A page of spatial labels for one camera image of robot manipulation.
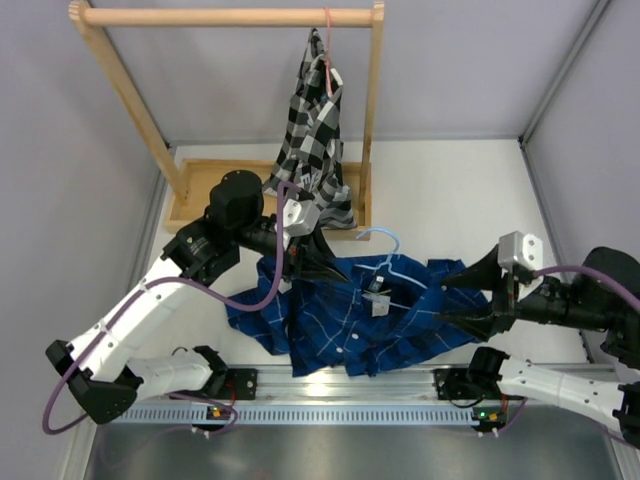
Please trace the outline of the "light blue wire hanger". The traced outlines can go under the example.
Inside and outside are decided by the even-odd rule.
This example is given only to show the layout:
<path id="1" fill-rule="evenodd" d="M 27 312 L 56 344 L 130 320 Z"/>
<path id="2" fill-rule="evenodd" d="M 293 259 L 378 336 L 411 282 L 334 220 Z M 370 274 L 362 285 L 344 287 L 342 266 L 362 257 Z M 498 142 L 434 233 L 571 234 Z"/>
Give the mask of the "light blue wire hanger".
<path id="1" fill-rule="evenodd" d="M 397 279 L 408 282 L 414 286 L 419 287 L 422 291 L 426 290 L 427 286 L 425 284 L 423 284 L 422 282 L 410 276 L 402 274 L 393 268 L 393 260 L 399 255 L 399 250 L 401 246 L 401 242 L 398 235 L 386 228 L 370 227 L 360 232 L 359 234 L 357 234 L 356 239 L 360 240 L 366 234 L 370 234 L 370 233 L 382 233 L 390 237 L 393 240 L 393 248 L 387 254 L 385 259 L 380 263 L 378 263 L 375 267 L 364 265 L 364 264 L 355 265 L 356 268 L 369 270 L 373 273 L 373 278 L 369 284 L 367 292 L 373 295 L 381 295 L 382 287 L 387 276 L 395 277 Z"/>

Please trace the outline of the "blue plaid shirt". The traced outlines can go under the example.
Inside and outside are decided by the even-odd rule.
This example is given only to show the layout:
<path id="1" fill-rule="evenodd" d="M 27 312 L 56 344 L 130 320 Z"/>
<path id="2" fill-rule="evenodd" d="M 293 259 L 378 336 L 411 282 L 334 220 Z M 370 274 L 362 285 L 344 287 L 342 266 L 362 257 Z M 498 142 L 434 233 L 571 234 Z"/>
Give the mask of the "blue plaid shirt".
<path id="1" fill-rule="evenodd" d="M 441 322 L 437 314 L 487 306 L 476 289 L 451 289 L 441 281 L 464 270 L 460 260 L 425 263 L 406 255 L 392 260 L 382 299 L 369 287 L 380 255 L 335 260 L 345 282 L 292 280 L 262 310 L 226 309 L 231 328 L 256 340 L 274 356 L 290 359 L 295 377 L 342 366 L 350 376 L 423 363 L 473 342 L 473 336 Z"/>

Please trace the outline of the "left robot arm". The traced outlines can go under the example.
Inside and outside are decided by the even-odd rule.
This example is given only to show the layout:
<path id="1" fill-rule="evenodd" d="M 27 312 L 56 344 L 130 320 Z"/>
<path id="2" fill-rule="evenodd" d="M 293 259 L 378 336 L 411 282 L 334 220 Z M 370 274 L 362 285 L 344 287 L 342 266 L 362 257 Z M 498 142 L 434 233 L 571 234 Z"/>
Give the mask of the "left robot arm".
<path id="1" fill-rule="evenodd" d="M 243 312 L 263 310 L 283 280 L 344 282 L 319 225 L 310 195 L 290 182 L 280 184 L 277 210 L 265 216 L 260 177 L 249 170 L 223 175 L 209 194 L 203 214 L 178 230 L 140 282 L 102 319 L 70 341 L 56 340 L 46 356 L 61 380 L 43 415 L 50 416 L 67 388 L 98 425 L 121 417 L 139 401 L 186 394 L 213 399 L 223 393 L 229 369 L 208 346 L 164 358 L 137 359 L 136 351 L 193 293 L 202 292 Z M 241 249 L 275 263 L 261 300 L 239 301 L 212 290 L 213 283 L 240 261 Z"/>

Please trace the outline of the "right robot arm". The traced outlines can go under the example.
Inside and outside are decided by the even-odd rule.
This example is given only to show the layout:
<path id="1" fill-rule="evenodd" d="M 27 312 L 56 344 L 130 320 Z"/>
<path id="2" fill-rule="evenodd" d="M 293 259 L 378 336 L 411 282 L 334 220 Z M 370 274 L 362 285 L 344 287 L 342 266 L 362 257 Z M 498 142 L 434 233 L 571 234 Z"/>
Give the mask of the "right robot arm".
<path id="1" fill-rule="evenodd" d="M 639 383 L 598 381 L 552 369 L 587 359 L 578 336 L 603 334 L 601 349 L 639 367 L 639 262 L 609 247 L 593 249 L 577 266 L 543 267 L 536 246 L 495 246 L 484 258 L 442 282 L 490 295 L 484 306 L 449 307 L 447 325 L 479 341 L 466 369 L 445 381 L 480 397 L 544 402 L 597 422 L 623 442 L 639 445 Z"/>

